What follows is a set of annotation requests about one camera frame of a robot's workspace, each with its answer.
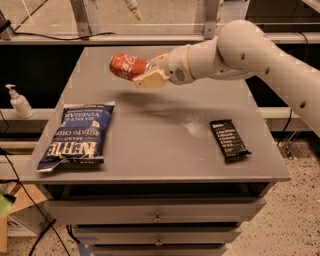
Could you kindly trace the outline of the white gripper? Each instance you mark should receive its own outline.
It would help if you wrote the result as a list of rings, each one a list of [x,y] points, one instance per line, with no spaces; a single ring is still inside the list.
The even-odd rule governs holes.
[[[176,85],[192,83],[194,78],[189,68],[190,45],[179,46],[167,54],[161,54],[149,61],[149,67],[160,66],[163,62],[163,70],[154,69],[139,75],[133,79],[139,89],[155,89],[163,87],[169,80]]]

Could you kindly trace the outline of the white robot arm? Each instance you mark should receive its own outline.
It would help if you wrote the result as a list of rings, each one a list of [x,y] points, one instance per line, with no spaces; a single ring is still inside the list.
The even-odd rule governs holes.
[[[259,77],[320,136],[320,71],[277,47],[255,24],[235,20],[218,37],[174,48],[133,79],[139,88]]]

